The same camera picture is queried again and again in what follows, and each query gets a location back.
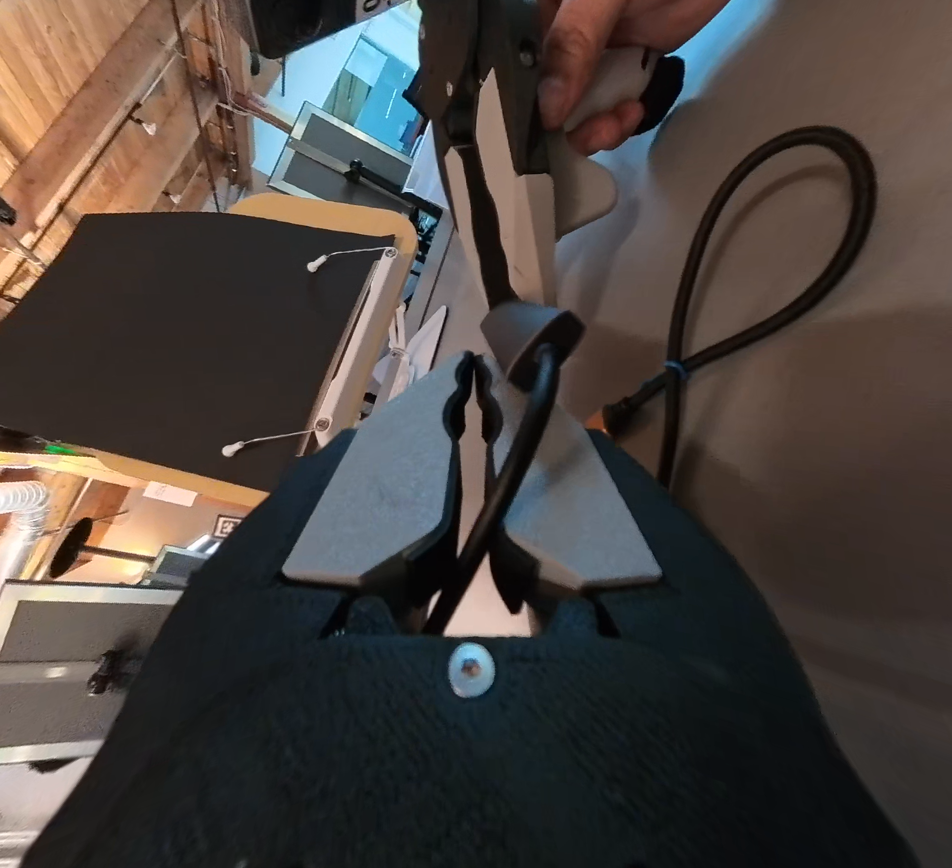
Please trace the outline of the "grey aluminium-framed case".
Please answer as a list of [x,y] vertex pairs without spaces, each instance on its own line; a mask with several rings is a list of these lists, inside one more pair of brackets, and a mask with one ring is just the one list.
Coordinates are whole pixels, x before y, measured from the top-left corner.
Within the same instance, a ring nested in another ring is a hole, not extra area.
[[1,597],[1,763],[91,757],[182,595],[170,586],[10,580]]
[[341,204],[402,211],[405,206],[366,180],[352,182],[351,162],[396,185],[411,172],[411,158],[305,101],[269,179],[271,190]]

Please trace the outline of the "white table leg frame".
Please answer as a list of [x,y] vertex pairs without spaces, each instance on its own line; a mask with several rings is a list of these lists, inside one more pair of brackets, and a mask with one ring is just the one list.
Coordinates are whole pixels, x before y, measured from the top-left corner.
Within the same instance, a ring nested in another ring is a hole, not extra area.
[[321,279],[334,261],[356,255],[372,255],[374,263],[327,370],[308,420],[310,431],[302,436],[297,457],[322,449],[360,422],[363,397],[398,312],[415,252],[402,251],[398,242],[331,251],[309,261],[306,270]]

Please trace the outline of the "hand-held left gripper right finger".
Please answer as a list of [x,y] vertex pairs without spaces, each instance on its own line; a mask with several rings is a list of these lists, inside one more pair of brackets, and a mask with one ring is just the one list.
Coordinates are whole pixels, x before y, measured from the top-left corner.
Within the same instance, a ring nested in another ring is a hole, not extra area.
[[589,431],[555,404],[489,567],[509,612],[656,584],[660,564]]

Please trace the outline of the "black board on stand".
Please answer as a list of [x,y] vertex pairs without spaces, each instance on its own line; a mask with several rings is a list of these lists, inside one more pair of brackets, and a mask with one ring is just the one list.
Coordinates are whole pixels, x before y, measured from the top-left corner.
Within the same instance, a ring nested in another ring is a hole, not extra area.
[[396,212],[291,195],[88,214],[2,320],[2,428],[253,506],[297,458],[374,257],[306,264],[393,242],[416,255]]

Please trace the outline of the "silver usb hub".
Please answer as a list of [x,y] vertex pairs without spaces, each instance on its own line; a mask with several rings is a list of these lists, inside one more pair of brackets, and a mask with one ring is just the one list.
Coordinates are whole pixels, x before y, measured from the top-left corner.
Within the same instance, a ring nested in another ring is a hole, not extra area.
[[528,393],[539,376],[542,352],[548,349],[554,368],[560,370],[586,327],[571,311],[515,300],[491,309],[481,330],[508,382]]

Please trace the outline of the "black round stand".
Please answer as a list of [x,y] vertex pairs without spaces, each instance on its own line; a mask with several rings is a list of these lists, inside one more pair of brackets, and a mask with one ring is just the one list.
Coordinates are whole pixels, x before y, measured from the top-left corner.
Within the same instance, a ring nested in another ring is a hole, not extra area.
[[68,530],[65,538],[59,544],[47,570],[48,579],[58,579],[70,571],[83,555],[102,557],[107,559],[131,562],[136,565],[151,566],[155,561],[154,555],[124,552],[89,544],[94,525],[97,520],[91,517],[82,517]]

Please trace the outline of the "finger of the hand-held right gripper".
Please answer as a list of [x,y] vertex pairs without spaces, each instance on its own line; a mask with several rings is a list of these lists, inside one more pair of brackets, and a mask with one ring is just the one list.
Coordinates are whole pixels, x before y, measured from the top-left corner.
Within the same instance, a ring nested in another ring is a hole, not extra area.
[[447,147],[443,180],[472,275],[489,309],[514,300],[499,210],[476,142]]
[[497,211],[510,285],[522,301],[555,306],[553,180],[548,173],[516,173],[494,72],[488,73],[482,84],[475,138]]

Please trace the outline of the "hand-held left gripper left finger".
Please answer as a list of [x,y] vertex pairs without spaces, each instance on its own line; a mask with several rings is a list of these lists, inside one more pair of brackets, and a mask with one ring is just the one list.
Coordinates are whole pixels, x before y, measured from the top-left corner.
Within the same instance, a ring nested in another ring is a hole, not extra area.
[[459,440],[474,355],[461,352],[365,420],[283,567],[324,587],[442,587],[455,567]]

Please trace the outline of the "silver ventilation duct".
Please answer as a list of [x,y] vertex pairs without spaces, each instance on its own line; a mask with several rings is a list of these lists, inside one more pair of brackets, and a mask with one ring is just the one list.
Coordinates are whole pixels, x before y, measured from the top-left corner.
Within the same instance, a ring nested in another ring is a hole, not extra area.
[[1,582],[17,579],[41,540],[50,509],[50,492],[39,481],[1,484],[1,515],[8,517],[1,538]]

